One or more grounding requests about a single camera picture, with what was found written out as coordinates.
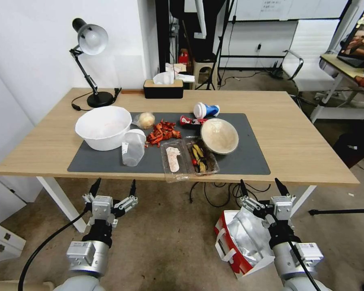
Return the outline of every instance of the tissue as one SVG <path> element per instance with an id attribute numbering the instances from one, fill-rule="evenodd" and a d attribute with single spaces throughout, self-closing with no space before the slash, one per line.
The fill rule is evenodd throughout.
<path id="1" fill-rule="evenodd" d="M 159 73 L 152 80 L 154 81 L 154 84 L 163 84 L 163 85 L 174 84 L 174 72 Z"/>

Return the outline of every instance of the red snack package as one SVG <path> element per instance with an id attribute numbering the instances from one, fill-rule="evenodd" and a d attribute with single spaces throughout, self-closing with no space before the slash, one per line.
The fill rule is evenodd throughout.
<path id="1" fill-rule="evenodd" d="M 179 123 L 181 125 L 185 125 L 185 124 L 203 125 L 205 123 L 205 121 L 207 121 L 207 118 L 193 119 L 193 118 L 189 118 L 189 117 L 186 117 L 186 116 L 183 116 L 183 115 L 179 119 Z"/>

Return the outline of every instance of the clear plastic cup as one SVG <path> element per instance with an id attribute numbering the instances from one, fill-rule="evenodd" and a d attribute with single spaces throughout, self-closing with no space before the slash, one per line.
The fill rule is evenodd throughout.
<path id="1" fill-rule="evenodd" d="M 138 165 L 144 155 L 146 135 L 140 129 L 131 129 L 124 135 L 121 144 L 123 164 L 130 167 Z"/>

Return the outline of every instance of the label sticker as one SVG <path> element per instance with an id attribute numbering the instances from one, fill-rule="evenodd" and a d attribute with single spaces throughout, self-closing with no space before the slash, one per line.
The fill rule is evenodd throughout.
<path id="1" fill-rule="evenodd" d="M 128 143 L 121 143 L 121 154 L 126 154 L 128 151 Z"/>

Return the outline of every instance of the gray mat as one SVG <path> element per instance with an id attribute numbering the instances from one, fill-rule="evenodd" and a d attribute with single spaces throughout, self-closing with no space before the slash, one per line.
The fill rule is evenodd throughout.
<path id="1" fill-rule="evenodd" d="M 132 112 L 132 119 L 137 113 Z M 179 119 L 181 115 L 193 117 L 191 113 L 154 113 L 156 121 L 162 118 L 164 121 L 175 122 L 176 130 L 181 131 L 182 137 L 199 136 L 199 127 L 181 127 Z M 230 122 L 239 134 L 239 146 L 229 155 L 217 155 L 216 159 L 221 174 L 241 175 L 269 175 L 270 169 L 260 150 L 254 132 L 245 114 L 221 113 L 219 118 Z M 152 130 L 145 130 L 148 135 Z M 164 173 L 161 159 L 161 149 L 156 146 L 146 148 L 146 152 L 136 167 L 127 167 L 121 159 L 121 148 L 101 152 L 90 148 L 82 142 L 78 152 L 73 158 L 69 172 L 100 172 L 100 173 Z"/>

